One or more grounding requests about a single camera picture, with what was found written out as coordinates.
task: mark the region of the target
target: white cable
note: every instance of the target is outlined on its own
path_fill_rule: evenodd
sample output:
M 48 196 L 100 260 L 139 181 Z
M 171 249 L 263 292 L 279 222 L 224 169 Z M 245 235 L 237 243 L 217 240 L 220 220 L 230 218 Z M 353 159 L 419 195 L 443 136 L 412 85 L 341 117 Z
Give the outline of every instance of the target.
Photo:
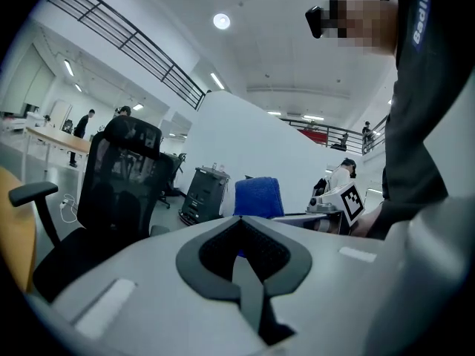
M 75 213 L 73 213 L 73 208 L 77 210 L 77 208 L 74 207 L 74 205 L 76 204 L 76 200 L 75 200 L 74 197 L 73 197 L 72 195 L 70 195 L 70 194 L 65 194 L 63 197 L 64 197 L 64 199 L 63 199 L 62 203 L 59 205 L 59 213 L 61 214 L 61 219 L 62 219 L 63 222 L 68 223 L 68 224 L 69 224 L 69 223 L 74 223 L 74 222 L 77 221 L 77 216 L 76 216 Z M 62 217 L 62 209 L 65 207 L 65 205 L 70 205 L 70 206 L 71 206 L 71 213 L 72 213 L 72 215 L 74 216 L 74 220 L 71 221 L 71 222 L 66 221 L 65 218 Z

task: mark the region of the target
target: wooden desk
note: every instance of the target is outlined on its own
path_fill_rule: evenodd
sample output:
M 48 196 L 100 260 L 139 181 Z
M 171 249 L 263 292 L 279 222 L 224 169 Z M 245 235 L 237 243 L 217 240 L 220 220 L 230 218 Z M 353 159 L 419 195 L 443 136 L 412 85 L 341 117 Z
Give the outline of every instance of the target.
M 8 191 L 21 185 L 13 174 L 0 167 L 0 252 L 18 287 L 31 291 L 36 242 L 32 203 L 14 208 L 8 199 Z
M 78 165 L 78 179 L 77 179 L 77 192 L 76 192 L 76 203 L 79 204 L 79 198 L 81 197 L 81 187 L 82 187 L 82 174 L 85 171 L 86 166 L 86 157 L 89 154 L 91 148 L 91 143 L 85 139 L 80 139 L 75 137 L 72 134 L 60 131 L 52 127 L 35 127 L 30 128 L 26 127 L 24 138 L 24 147 L 23 147 L 23 159 L 22 159 L 22 182 L 25 183 L 26 170 L 27 170 L 27 154 L 28 147 L 30 146 L 31 138 L 40 139 L 44 141 L 47 145 L 46 157 L 45 157 L 45 176 L 48 172 L 48 160 L 50 158 L 50 148 L 51 144 L 60 146 L 61 148 L 73 151 L 82 155 L 81 162 Z

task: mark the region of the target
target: glass railing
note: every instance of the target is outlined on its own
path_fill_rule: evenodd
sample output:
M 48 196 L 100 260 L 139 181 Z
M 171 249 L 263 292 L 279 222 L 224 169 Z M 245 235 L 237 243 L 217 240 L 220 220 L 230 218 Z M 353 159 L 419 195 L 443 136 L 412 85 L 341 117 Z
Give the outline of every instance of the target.
M 362 154 L 363 136 L 361 133 L 350 131 L 331 125 L 320 124 L 315 121 L 304 121 L 302 119 L 281 119 L 289 123 L 303 135 L 313 142 L 328 148 L 340 151 L 349 151 L 355 154 Z
M 138 27 L 103 0 L 48 0 L 109 41 L 195 110 L 205 93 Z
M 378 146 L 386 143 L 385 129 L 387 116 L 375 126 L 371 132 L 363 137 L 363 154 L 374 151 Z

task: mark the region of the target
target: person in black clothing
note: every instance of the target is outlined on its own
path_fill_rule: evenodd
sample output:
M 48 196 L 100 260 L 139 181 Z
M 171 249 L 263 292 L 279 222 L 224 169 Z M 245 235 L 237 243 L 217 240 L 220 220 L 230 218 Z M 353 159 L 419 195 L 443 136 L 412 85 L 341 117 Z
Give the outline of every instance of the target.
M 394 56 L 398 80 L 385 128 L 387 199 L 360 218 L 352 235 L 384 239 L 448 195 L 425 138 L 464 88 L 474 68 L 466 32 L 472 0 L 330 0 L 322 27 L 373 53 Z
M 330 149 L 337 149 L 339 151 L 347 151 L 348 133 L 345 133 L 343 137 L 338 140 L 340 141 L 340 143 L 333 144 L 332 146 L 330 146 Z
M 96 113 L 95 110 L 90 110 L 87 115 L 84 115 L 80 121 L 78 122 L 76 128 L 74 129 L 73 135 L 76 137 L 84 137 L 86 133 L 86 125 L 88 124 L 89 119 L 92 119 L 94 114 Z M 69 159 L 69 165 L 73 166 L 74 168 L 77 168 L 77 163 L 76 163 L 76 153 L 71 152 L 71 157 Z
M 361 131 L 363 134 L 363 154 L 369 151 L 369 144 L 373 141 L 373 132 L 370 130 L 370 122 L 365 122 Z
M 131 108 L 128 107 L 127 105 L 124 105 L 122 108 L 119 110 L 119 115 L 120 116 L 130 116 L 132 113 Z

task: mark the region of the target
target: black mesh office chair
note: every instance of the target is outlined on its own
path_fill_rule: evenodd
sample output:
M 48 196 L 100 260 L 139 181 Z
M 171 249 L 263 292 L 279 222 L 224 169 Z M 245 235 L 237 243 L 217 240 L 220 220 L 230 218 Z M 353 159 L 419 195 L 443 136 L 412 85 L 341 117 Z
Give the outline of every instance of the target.
M 118 116 L 91 144 L 77 219 L 83 227 L 60 241 L 45 197 L 58 191 L 50 182 L 10 192 L 14 206 L 35 201 L 54 249 L 33 273 L 33 282 L 51 302 L 69 283 L 124 247 L 165 230 L 149 231 L 152 211 L 173 172 L 160 153 L 161 131 L 141 120 Z

